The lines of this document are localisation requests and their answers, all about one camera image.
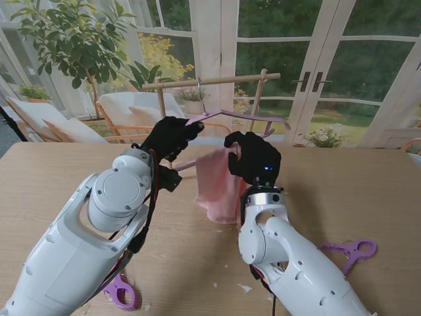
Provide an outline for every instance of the pink towel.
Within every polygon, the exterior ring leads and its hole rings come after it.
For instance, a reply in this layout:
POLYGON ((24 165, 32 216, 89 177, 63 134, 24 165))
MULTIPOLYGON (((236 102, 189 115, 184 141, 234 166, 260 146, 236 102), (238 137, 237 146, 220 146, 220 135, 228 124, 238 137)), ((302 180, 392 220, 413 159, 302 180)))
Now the pink towel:
POLYGON ((238 145, 221 148, 196 160, 197 184, 195 203, 208 210, 208 218, 218 224, 236 224, 239 201, 250 187, 228 169, 228 153, 241 155, 238 145))

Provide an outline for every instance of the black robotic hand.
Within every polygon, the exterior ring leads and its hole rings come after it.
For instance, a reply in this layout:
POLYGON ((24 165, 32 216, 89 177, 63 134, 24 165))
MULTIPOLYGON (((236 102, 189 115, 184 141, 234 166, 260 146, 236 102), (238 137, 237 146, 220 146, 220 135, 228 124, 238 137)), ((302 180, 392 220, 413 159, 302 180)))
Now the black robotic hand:
POLYGON ((234 132, 225 138, 225 147, 237 142, 241 148, 241 158, 235 153, 228 155, 231 174, 240 176, 248 184, 274 186, 281 167, 280 152, 252 132, 234 132))
POLYGON ((185 118, 164 117, 155 125, 140 149, 153 149, 159 163, 164 158, 173 162, 187 147, 187 142, 194 140, 205 127, 202 122, 186 126, 187 122, 185 118))

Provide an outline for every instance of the purple clothes hanger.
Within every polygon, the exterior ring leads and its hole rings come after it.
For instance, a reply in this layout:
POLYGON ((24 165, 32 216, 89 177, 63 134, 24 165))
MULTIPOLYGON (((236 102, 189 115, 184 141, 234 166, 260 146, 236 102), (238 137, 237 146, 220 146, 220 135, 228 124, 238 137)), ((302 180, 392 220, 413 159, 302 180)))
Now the purple clothes hanger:
MULTIPOLYGON (((189 119, 188 122, 186 123, 186 125, 193 124, 194 122, 200 122, 202 120, 207 120, 211 117, 215 117, 216 115, 226 115, 228 117, 237 117, 239 119, 259 120, 259 121, 267 122, 266 128, 264 129, 264 133, 262 135, 263 138, 266 138, 266 137, 272 135, 273 132, 275 132, 274 128, 270 128, 272 122, 282 123, 283 125, 285 125, 287 130, 291 130, 291 127, 288 124, 288 122, 286 120, 284 120, 283 118, 280 118, 280 117, 279 118, 278 117, 258 117, 256 115, 238 114, 238 113, 235 113, 235 112, 222 110, 222 109, 207 112, 206 108, 205 108, 205 102, 203 101, 202 95, 200 93, 200 78, 199 77, 197 77, 197 87, 199 88, 199 97, 200 97, 200 100, 202 101, 203 114, 197 115, 196 117, 189 119)), ((177 171, 182 171, 182 170, 188 169, 190 167, 193 167, 195 165, 196 165, 196 162, 192 161, 188 164, 178 166, 174 169, 177 170, 177 171)))
POLYGON ((231 111, 227 111, 227 110, 222 110, 222 109, 218 109, 218 110, 214 110, 211 112, 205 112, 201 115, 197 115, 194 118, 189 119, 189 121, 187 122, 186 125, 190 125, 194 122, 199 122, 201 120, 207 120, 211 117, 215 117, 216 115, 226 115, 228 117, 237 117, 239 119, 245 119, 245 120, 260 120, 263 122, 267 122, 268 124, 266 125, 266 130, 265 130, 265 134, 268 132, 268 129, 270 128, 270 125, 272 124, 272 122, 279 122, 285 125, 287 130, 290 130, 291 127, 288 124, 288 122, 286 120, 284 120, 283 118, 280 117, 258 117, 256 115, 250 115, 250 114, 238 114, 238 113, 234 113, 231 111))

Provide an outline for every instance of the door handle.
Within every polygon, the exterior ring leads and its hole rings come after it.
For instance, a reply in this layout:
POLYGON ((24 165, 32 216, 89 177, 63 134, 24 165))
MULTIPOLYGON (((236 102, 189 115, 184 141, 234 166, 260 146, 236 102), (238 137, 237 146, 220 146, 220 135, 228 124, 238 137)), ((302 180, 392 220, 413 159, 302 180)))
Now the door handle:
POLYGON ((305 88, 307 88, 307 84, 309 82, 310 72, 306 71, 304 73, 304 78, 302 80, 291 80, 291 82, 301 82, 300 92, 304 92, 305 88))
POLYGON ((322 76, 323 76, 323 72, 317 73, 316 81, 314 82, 314 86, 313 86, 313 92, 317 92, 320 84, 331 84, 332 83, 332 81, 330 81, 330 80, 327 80, 327 81, 321 80, 322 76))

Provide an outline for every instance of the wooden table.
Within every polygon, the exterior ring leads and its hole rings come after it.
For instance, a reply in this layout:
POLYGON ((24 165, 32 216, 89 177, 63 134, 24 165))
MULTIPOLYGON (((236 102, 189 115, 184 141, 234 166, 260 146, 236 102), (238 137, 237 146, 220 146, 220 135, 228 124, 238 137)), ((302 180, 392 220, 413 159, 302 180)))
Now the wooden table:
MULTIPOLYGON (((109 168, 127 147, 20 143, 0 160, 0 306, 29 251, 78 184, 109 168)), ((211 150, 188 148, 177 162, 211 150)), ((377 241, 378 253, 350 272, 350 283, 381 316, 419 315, 421 173, 410 158, 381 149, 280 151, 278 184, 287 193, 293 226, 318 246, 377 241)), ((126 269, 141 293, 141 309, 126 313, 100 294, 74 315, 271 315, 268 293, 239 256, 236 227, 210 222, 193 203, 194 169, 182 174, 173 194, 160 193, 145 246, 126 269), (238 284, 253 289, 246 293, 238 284)), ((344 265, 343 256, 332 258, 344 265)), ((277 315, 288 315, 277 306, 277 315)))

